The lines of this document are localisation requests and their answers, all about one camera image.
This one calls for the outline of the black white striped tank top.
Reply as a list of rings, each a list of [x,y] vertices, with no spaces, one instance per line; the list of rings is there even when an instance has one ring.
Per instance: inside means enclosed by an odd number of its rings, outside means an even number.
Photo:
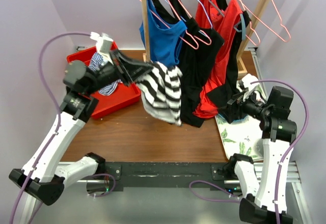
[[[152,70],[138,78],[144,110],[152,117],[181,126],[181,77],[177,66],[152,63]]]

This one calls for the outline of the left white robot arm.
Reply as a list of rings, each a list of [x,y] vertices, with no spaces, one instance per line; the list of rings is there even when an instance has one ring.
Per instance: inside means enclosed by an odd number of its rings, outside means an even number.
[[[9,179],[20,189],[47,206],[54,204],[64,189],[77,181],[86,177],[101,179],[105,175],[105,159],[95,153],[86,154],[70,166],[58,167],[99,102],[92,94],[117,80],[129,86],[153,69],[152,63],[131,59],[118,49],[106,56],[109,61],[96,71],[80,60],[67,64],[63,83],[68,92],[57,119],[33,157],[9,174]]]

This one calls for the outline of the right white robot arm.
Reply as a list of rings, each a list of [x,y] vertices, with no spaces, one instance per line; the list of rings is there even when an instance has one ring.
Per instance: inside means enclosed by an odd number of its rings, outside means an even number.
[[[248,223],[293,223],[287,213],[286,183],[290,146],[296,139],[297,125],[289,120],[293,92],[274,86],[267,100],[258,99],[256,88],[245,88],[227,103],[228,122],[249,115],[257,119],[262,131],[263,167],[257,178],[251,156],[235,153],[230,157],[227,174],[239,180],[242,199],[239,218]]]

